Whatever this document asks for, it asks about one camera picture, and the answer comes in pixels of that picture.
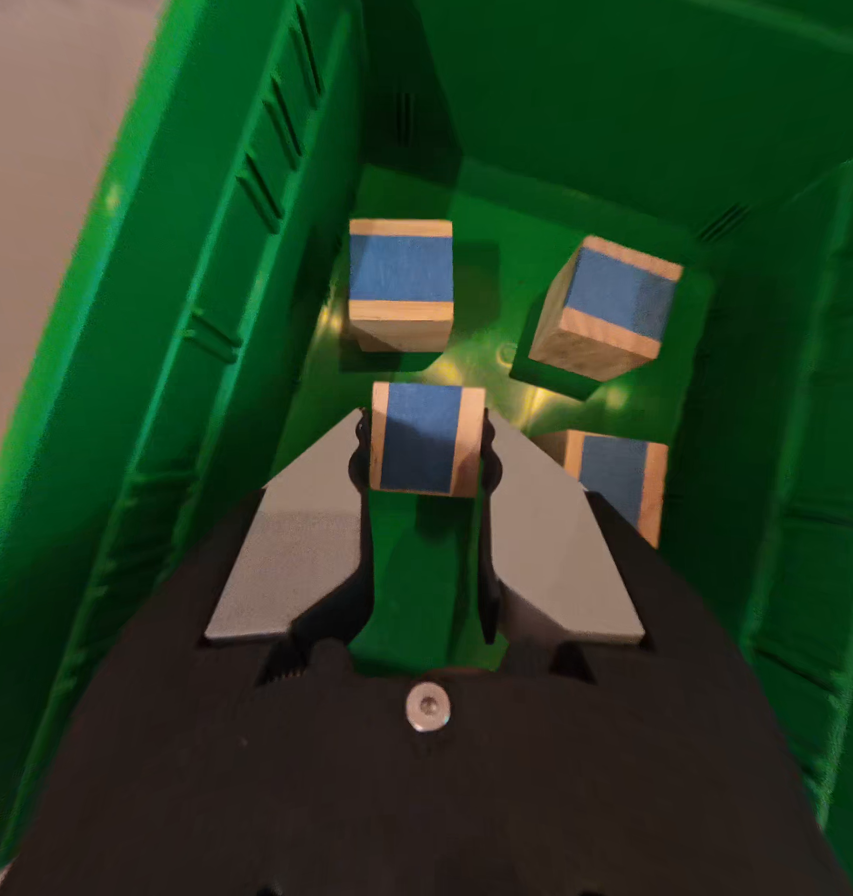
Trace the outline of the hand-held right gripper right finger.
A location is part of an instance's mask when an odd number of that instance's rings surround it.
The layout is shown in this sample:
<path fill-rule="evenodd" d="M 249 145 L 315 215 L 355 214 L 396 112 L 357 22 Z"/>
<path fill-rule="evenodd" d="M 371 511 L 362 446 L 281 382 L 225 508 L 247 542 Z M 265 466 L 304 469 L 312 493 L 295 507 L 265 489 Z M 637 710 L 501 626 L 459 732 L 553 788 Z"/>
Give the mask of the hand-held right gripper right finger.
<path fill-rule="evenodd" d="M 582 485 L 492 410 L 480 459 L 477 610 L 486 642 L 637 645 L 644 627 Z"/>

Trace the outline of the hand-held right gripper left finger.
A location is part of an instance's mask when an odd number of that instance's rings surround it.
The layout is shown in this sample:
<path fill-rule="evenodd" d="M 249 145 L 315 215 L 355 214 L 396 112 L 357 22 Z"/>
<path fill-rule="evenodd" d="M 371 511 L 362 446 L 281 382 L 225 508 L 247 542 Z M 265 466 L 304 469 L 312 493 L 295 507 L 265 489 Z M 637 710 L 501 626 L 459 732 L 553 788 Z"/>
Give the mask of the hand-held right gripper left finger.
<path fill-rule="evenodd" d="M 205 629 L 211 643 L 288 635 L 365 570 L 366 485 L 353 475 L 355 409 L 287 465 L 264 497 Z"/>

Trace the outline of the blue-striped wooden cube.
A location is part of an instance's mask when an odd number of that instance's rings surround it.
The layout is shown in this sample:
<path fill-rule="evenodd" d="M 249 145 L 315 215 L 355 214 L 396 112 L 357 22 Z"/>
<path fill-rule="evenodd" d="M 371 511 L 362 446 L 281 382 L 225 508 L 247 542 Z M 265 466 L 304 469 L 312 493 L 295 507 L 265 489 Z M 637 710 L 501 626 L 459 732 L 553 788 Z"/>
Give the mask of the blue-striped wooden cube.
<path fill-rule="evenodd" d="M 585 490 L 606 499 L 646 542 L 658 547 L 667 445 L 579 430 L 537 435 L 532 442 Z"/>
<path fill-rule="evenodd" d="M 376 382 L 370 409 L 372 489 L 477 496 L 484 388 Z"/>
<path fill-rule="evenodd" d="M 529 358 L 605 383 L 656 360 L 685 267 L 596 235 L 547 289 Z"/>
<path fill-rule="evenodd" d="M 454 225 L 352 218 L 348 329 L 366 353 L 440 354 L 454 327 Z"/>

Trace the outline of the green plastic bin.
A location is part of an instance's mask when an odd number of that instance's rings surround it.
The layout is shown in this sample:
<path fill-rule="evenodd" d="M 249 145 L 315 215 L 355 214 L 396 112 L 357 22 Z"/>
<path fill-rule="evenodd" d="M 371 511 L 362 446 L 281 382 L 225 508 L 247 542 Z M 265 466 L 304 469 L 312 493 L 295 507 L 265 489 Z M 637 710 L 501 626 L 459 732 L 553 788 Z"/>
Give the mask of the green plastic bin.
<path fill-rule="evenodd" d="M 370 397 L 667 444 L 661 553 L 761 679 L 853 882 L 853 2 L 0 2 L 0 876 L 70 716 L 190 545 Z M 440 354 L 350 337 L 352 218 L 454 225 Z M 529 358 L 587 236 L 682 264 L 656 360 Z"/>

